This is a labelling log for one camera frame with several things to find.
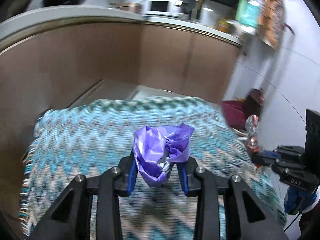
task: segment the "purple paper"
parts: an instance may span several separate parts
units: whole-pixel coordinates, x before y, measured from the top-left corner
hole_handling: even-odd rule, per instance
[[[168,181],[175,163],[190,156],[190,137],[194,128],[179,126],[145,126],[134,133],[132,151],[138,170],[149,187]]]

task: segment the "teal chevron fabric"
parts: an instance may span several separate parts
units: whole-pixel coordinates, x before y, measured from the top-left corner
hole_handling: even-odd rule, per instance
[[[50,110],[35,127],[28,149],[20,219],[29,235],[50,204],[77,174],[97,176],[129,155],[135,130],[145,126],[191,125],[191,156],[219,176],[239,174],[283,226],[286,216],[271,180],[257,174],[242,143],[221,112],[200,98],[153,97],[143,100],[97,100],[73,109]],[[95,239],[92,205],[91,235]],[[120,198],[124,239],[192,239],[196,198],[181,191],[176,168],[169,182],[149,188],[138,174],[130,198]],[[220,238],[225,239],[223,200]]]

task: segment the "countertop edge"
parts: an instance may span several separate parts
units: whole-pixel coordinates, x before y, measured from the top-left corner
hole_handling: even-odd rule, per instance
[[[11,34],[44,22],[64,18],[97,16],[119,18],[119,20],[126,19],[142,23],[145,22],[146,24],[167,26],[172,25],[179,28],[185,28],[189,31],[195,30],[196,32],[201,32],[204,35],[220,38],[226,42],[230,42],[238,46],[241,45],[240,39],[198,23],[164,17],[146,17],[116,8],[105,8],[102,6],[91,5],[52,6],[48,8],[35,9],[16,15],[0,23],[0,42],[9,37]]]

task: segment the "crumpled wrapper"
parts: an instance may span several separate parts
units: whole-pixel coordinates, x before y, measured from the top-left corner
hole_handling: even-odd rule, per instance
[[[174,164],[188,160],[193,131],[193,127],[184,123],[179,126],[145,126],[135,131],[132,152],[138,171],[149,187],[166,183]]]

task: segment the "cabinet door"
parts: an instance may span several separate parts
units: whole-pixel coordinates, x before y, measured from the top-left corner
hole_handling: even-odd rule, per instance
[[[180,93],[191,35],[186,31],[145,25],[139,84]]]
[[[194,34],[195,40],[182,94],[220,103],[239,48],[215,38]]]

